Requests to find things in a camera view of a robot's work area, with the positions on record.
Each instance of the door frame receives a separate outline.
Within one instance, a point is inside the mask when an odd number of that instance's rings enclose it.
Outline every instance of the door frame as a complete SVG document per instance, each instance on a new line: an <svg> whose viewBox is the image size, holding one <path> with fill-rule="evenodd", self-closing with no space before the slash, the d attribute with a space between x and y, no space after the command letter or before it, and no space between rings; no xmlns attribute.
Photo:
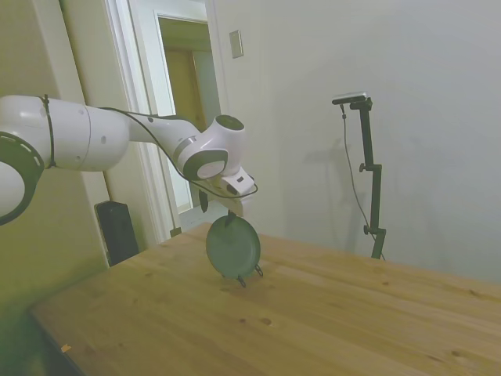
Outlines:
<svg viewBox="0 0 501 376"><path fill-rule="evenodd" d="M142 73L128 0L104 2L129 108L147 114L155 113L156 106L148 95L147 80ZM145 178L153 231L157 243L161 243L170 239L172 231L181 226L175 207L174 189L170 176L164 174L159 148L151 143L136 143L135 147Z"/></svg>
<svg viewBox="0 0 501 376"><path fill-rule="evenodd" d="M153 91L153 81L146 62L146 47L141 34L139 12L137 5L131 0L103 0L117 50L117 58L124 79L125 91L130 108L138 112L157 114L157 105ZM222 45L219 39L215 0L206 0L206 19L179 17L179 14L154 10L157 33L161 40L159 17L175 20L207 23L211 40L211 50L214 59L214 70L218 86L219 103L223 113L229 112L228 92L225 83L225 70L222 59ZM162 53L163 65L168 78L165 53ZM167 79L168 92L172 113L175 113L174 100L170 81ZM171 237L169 232L172 223L174 229L181 227L181 220L175 203L174 188L168 169L168 159L153 144L138 143L140 162L146 180L146 195L153 217L154 232L160 243Z"/></svg>

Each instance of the light switch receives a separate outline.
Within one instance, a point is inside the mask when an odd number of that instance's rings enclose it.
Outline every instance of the light switch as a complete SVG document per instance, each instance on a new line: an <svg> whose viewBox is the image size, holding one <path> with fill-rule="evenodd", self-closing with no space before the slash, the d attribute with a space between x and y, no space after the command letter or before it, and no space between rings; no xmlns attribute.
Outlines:
<svg viewBox="0 0 501 376"><path fill-rule="evenodd" d="M240 30L229 33L229 44L232 46L233 59L243 56L242 36Z"/></svg>

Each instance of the white wall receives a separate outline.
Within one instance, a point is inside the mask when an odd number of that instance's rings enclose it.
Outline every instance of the white wall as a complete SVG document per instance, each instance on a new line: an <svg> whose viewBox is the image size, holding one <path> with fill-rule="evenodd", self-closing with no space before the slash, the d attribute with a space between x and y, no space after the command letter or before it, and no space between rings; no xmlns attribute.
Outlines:
<svg viewBox="0 0 501 376"><path fill-rule="evenodd" d="M0 96L12 94L83 103L57 0L2 2ZM72 374L49 362L29 309L106 268L93 205L107 197L102 173L52 168L28 209L0 227L0 374Z"/></svg>
<svg viewBox="0 0 501 376"><path fill-rule="evenodd" d="M245 167L261 188L258 228L370 254L340 111L330 104L367 90L375 161L384 166L387 258L501 281L500 11L487 0L215 0L218 80L250 130ZM232 60L236 29L245 56ZM356 112L348 123L358 166ZM370 174L355 178L369 211Z"/></svg>
<svg viewBox="0 0 501 376"><path fill-rule="evenodd" d="M214 118L221 114L212 52L193 51L193 59L195 60L200 99L205 119L207 120L207 126L209 126L212 124Z"/></svg>

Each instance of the door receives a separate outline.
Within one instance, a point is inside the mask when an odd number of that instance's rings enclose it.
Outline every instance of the door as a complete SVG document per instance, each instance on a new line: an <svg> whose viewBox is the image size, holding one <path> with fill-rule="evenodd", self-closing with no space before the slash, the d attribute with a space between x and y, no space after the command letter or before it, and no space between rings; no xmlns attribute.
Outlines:
<svg viewBox="0 0 501 376"><path fill-rule="evenodd" d="M176 114L188 119L203 132L207 128L207 122L200 100L193 53L181 49L166 49L165 57Z"/></svg>

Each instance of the doorway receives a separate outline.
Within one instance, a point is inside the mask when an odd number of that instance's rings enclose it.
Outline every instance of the doorway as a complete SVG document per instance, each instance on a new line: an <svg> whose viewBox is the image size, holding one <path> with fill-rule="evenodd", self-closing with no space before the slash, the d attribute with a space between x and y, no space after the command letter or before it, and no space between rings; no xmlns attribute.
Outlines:
<svg viewBox="0 0 501 376"><path fill-rule="evenodd" d="M208 25L162 16L158 24L175 114L203 132L221 114ZM198 188L186 182L172 166L169 173L183 231L226 214L227 209L217 201L210 202L203 213Z"/></svg>

